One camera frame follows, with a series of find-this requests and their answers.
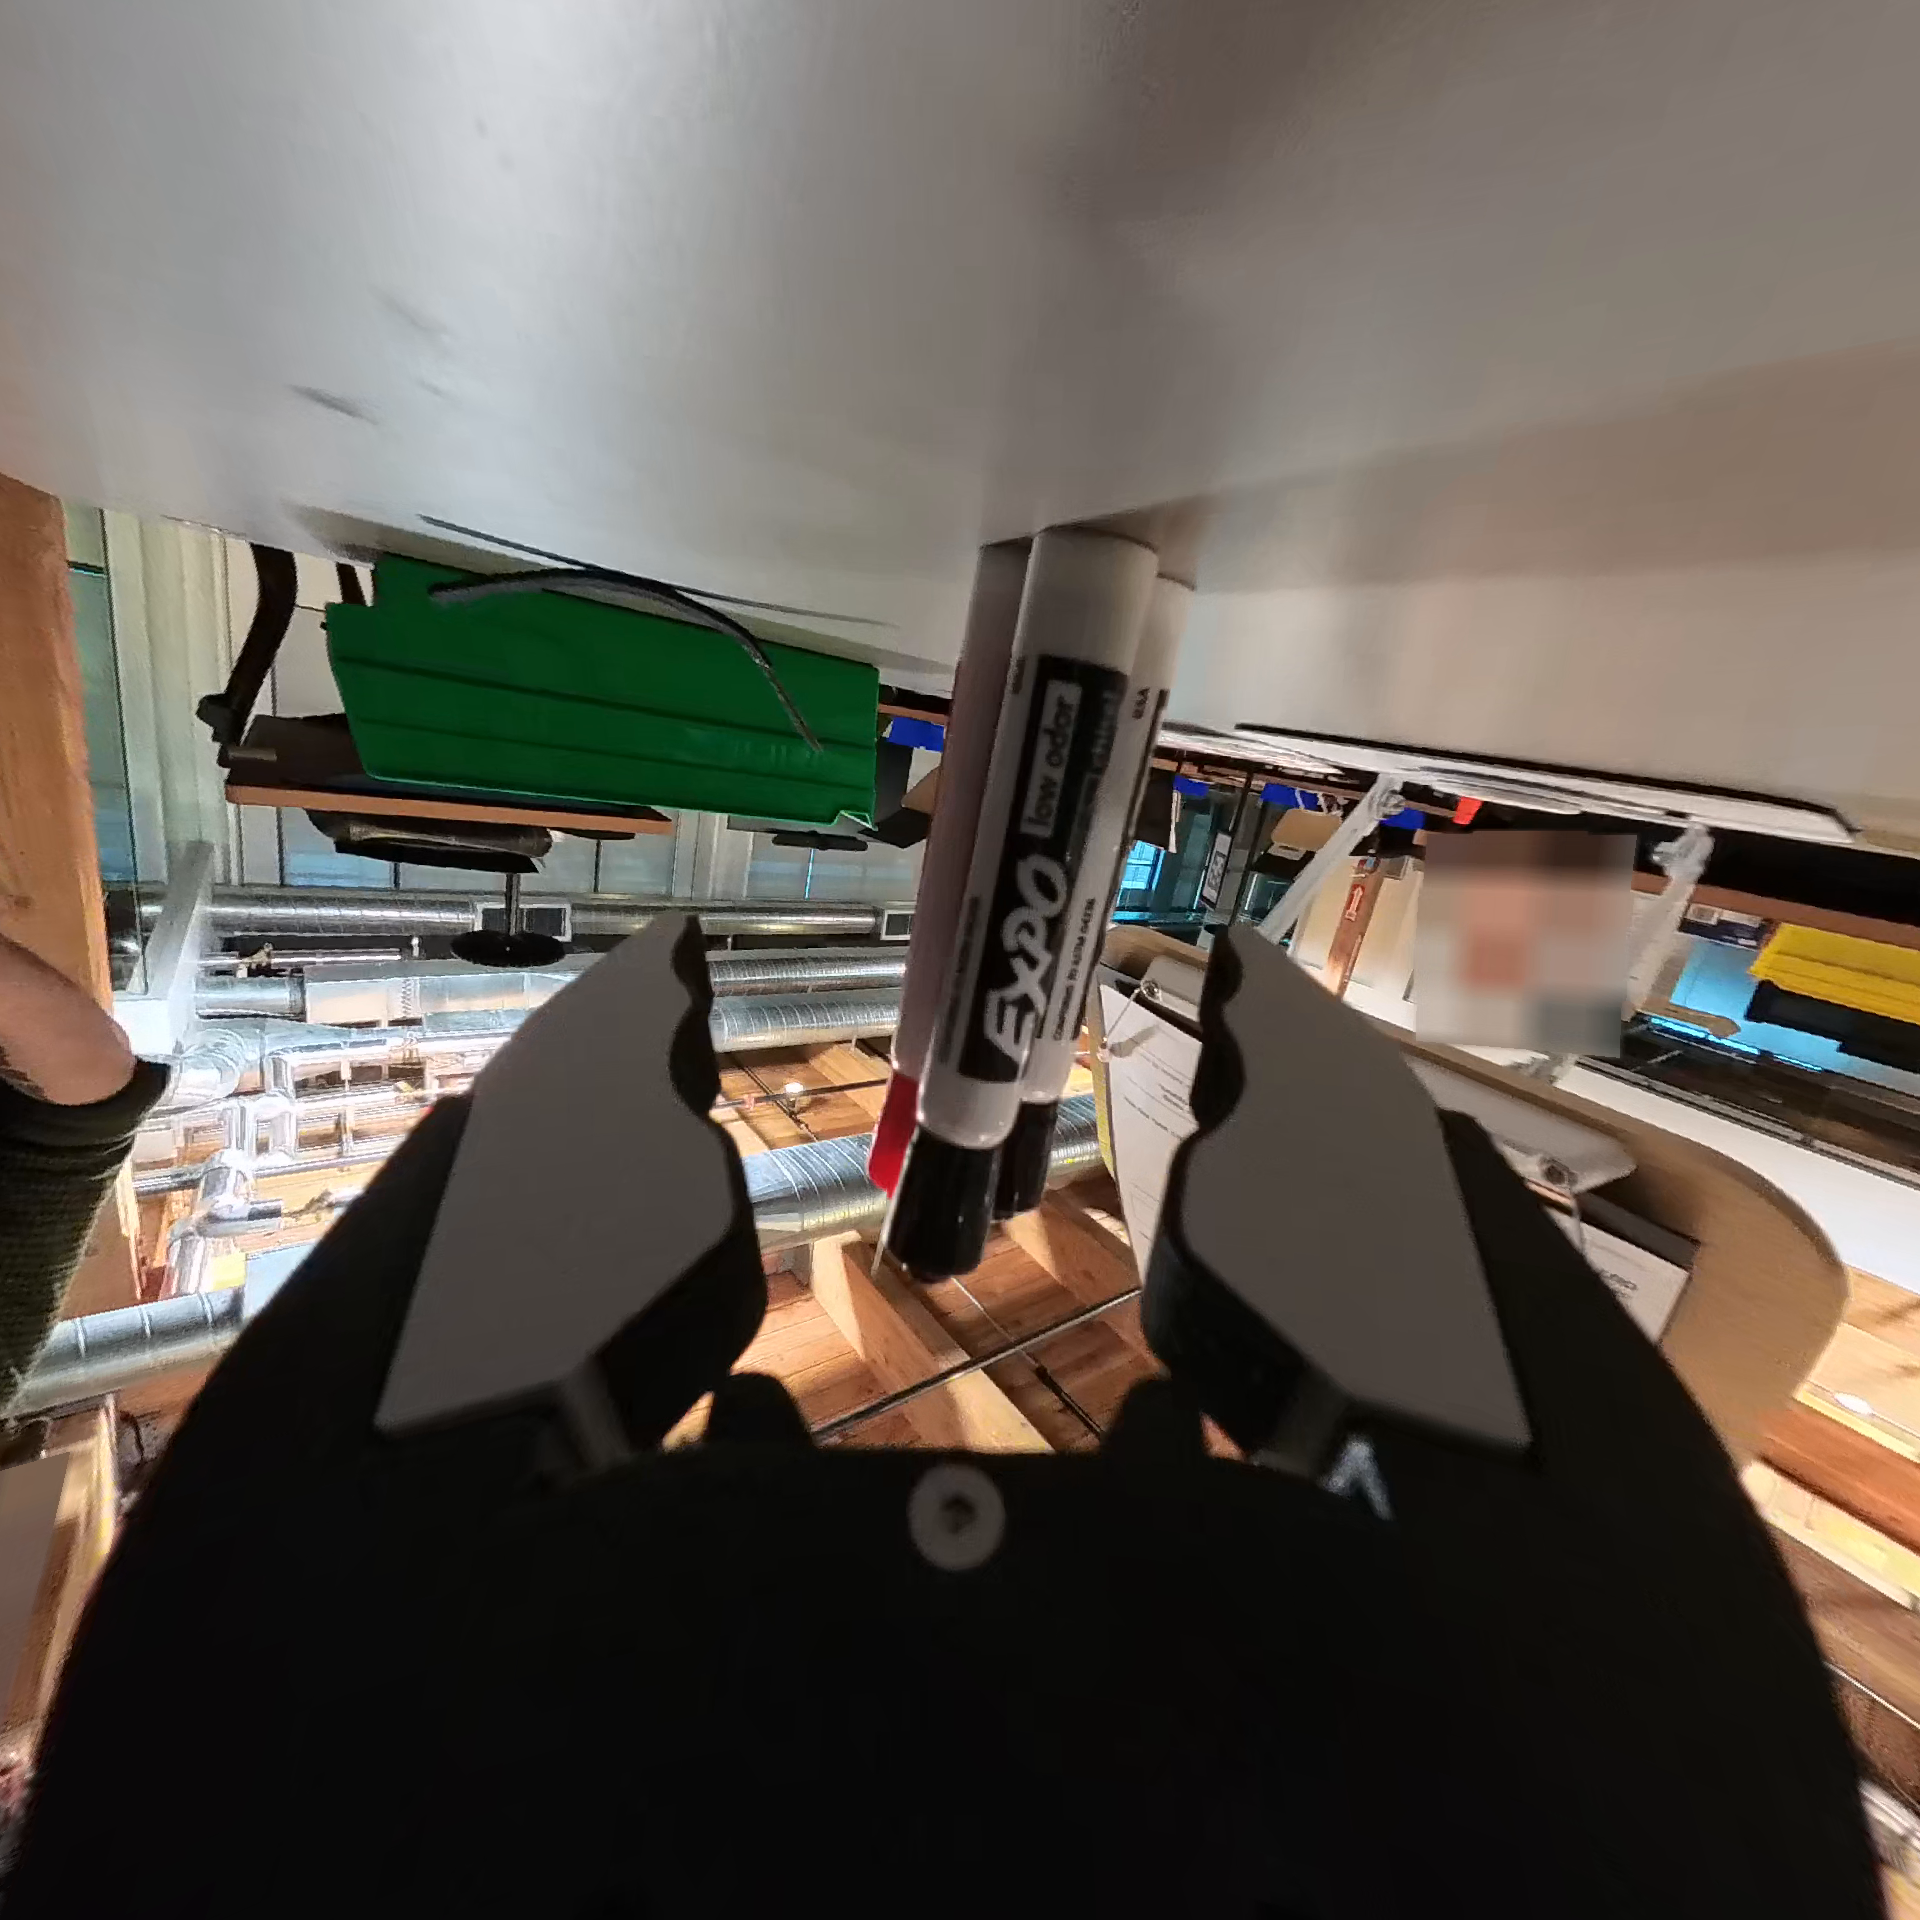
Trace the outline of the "green plastic bin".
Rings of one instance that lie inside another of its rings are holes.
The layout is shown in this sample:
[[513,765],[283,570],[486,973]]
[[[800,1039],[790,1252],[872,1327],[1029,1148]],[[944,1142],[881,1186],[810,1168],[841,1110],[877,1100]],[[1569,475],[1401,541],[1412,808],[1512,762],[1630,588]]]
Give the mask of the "green plastic bin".
[[827,828],[875,814],[877,670],[611,576],[403,555],[325,610],[368,774]]

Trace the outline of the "person's left forearm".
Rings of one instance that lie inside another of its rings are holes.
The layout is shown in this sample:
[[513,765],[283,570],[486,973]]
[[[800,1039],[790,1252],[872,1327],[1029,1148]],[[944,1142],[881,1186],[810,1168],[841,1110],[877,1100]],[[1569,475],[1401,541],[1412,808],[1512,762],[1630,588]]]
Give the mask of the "person's left forearm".
[[2,1088],[2,1410],[50,1338],[93,1221],[169,1077],[160,1062],[134,1060],[120,1093],[83,1106]]

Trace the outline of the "wooden post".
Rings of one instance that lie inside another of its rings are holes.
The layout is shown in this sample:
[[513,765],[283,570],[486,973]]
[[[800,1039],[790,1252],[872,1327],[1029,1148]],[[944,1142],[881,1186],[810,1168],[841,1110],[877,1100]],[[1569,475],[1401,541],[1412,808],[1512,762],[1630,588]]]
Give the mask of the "wooden post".
[[2,480],[2,917],[92,1002],[113,1003],[84,683],[56,496]]

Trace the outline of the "wooden work table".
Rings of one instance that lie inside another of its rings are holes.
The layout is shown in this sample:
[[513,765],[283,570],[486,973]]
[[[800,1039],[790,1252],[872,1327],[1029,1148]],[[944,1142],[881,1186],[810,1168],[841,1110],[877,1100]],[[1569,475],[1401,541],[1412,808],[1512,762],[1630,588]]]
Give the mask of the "wooden work table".
[[286,782],[254,782],[229,776],[225,797],[236,807],[272,807],[299,812],[350,814],[355,818],[379,818],[403,822],[489,826],[489,828],[538,828],[569,831],[574,836],[641,836],[673,835],[674,820],[652,812],[604,812],[593,807],[538,807],[515,805],[501,797],[449,799],[403,795],[395,791],[353,794],[310,789]]

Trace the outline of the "yellow plastic bin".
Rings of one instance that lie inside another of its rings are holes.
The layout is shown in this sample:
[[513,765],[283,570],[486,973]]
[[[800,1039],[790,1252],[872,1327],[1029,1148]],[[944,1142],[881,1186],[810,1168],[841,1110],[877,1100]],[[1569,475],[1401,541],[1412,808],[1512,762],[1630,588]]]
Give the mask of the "yellow plastic bin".
[[1800,998],[1917,1023],[1917,949],[1778,923],[1748,973]]

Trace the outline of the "printed instruction sheet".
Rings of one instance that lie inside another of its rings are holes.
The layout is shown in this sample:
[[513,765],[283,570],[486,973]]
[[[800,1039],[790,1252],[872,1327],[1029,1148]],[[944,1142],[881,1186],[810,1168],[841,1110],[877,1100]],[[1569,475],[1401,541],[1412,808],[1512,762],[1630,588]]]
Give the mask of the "printed instruction sheet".
[[1112,1174],[1145,1276],[1172,1155],[1194,1132],[1192,1091],[1202,1042],[1145,996],[1099,988]]

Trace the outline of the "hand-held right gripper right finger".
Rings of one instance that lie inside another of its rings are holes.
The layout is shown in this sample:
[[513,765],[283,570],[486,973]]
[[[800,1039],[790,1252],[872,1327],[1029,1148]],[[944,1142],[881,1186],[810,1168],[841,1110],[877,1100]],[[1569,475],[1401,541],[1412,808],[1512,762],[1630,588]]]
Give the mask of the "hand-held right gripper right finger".
[[1450,1140],[1401,1046],[1246,931],[1211,949],[1201,1028],[1144,1283],[1172,1383],[1300,1476],[1377,1423],[1522,1455]]

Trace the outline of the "silver ventilation duct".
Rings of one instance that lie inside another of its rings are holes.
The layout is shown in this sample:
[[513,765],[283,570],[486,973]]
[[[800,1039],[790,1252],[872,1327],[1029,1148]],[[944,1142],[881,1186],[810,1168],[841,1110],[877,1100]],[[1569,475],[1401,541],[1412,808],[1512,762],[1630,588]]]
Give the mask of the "silver ventilation duct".
[[4,1415],[33,1420],[174,1371],[208,1368],[248,1319],[243,1287],[64,1319],[19,1381]]
[[[800,936],[804,932],[846,932],[882,943],[906,942],[917,917],[913,903],[827,903],[772,899],[673,899],[673,896],[550,896],[518,901],[534,931],[563,940],[613,936],[637,931],[656,915],[690,915],[717,936]],[[504,928],[506,896],[464,891],[400,891],[353,886],[266,886],[217,884],[208,901],[208,920],[236,931],[289,931],[322,934],[362,928],[378,934],[466,932]]]
[[[498,1037],[604,959],[581,954],[550,967],[394,963],[308,967],[293,984],[294,1010],[276,1014],[297,1042],[348,1044],[400,1034]],[[868,1039],[897,1031],[908,949],[710,950],[706,1003],[720,1050],[769,1050],[811,1039]]]
[[[889,1198],[868,1179],[872,1146],[874,1136],[846,1136],[742,1158],[760,1247],[772,1254],[851,1231],[874,1237]],[[1072,1095],[1051,1139],[1046,1183],[1074,1183],[1097,1170],[1104,1170],[1097,1100]]]

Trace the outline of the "red dry-erase marker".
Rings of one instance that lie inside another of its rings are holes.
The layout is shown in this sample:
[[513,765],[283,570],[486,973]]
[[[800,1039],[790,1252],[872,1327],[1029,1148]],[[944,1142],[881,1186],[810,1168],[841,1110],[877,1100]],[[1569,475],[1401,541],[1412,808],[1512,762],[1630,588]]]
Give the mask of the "red dry-erase marker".
[[893,1194],[917,1126],[921,1077],[932,1050],[970,884],[978,812],[1011,677],[1029,541],[980,549],[962,654],[950,686],[944,757],[932,791],[917,917],[902,967],[891,1074],[868,1152],[868,1174]]

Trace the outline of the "black dry-erase marker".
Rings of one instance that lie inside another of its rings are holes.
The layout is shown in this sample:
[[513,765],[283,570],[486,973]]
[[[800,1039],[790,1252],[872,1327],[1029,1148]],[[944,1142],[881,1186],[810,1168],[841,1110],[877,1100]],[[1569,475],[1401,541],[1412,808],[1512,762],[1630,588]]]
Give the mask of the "black dry-erase marker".
[[964,1277],[986,1251],[1157,572],[1150,547],[1090,531],[1046,527],[1026,552],[941,1023],[882,1229],[913,1280]]
[[1051,1140],[1074,1064],[1088,988],[1112,920],[1120,866],[1133,844],[1192,599],[1192,588],[1157,579],[1065,912],[1061,965],[1040,1034],[1026,1055],[1016,1126],[1000,1149],[995,1221],[1033,1210],[1046,1186]]

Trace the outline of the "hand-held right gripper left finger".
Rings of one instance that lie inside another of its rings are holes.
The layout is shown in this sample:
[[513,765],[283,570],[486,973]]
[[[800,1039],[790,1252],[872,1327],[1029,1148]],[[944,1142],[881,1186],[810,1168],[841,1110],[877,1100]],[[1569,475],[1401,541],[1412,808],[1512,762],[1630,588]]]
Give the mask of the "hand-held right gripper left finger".
[[533,1415],[588,1469],[656,1448],[765,1309],[717,1095],[705,934],[654,918],[470,1086],[376,1410],[388,1436]]

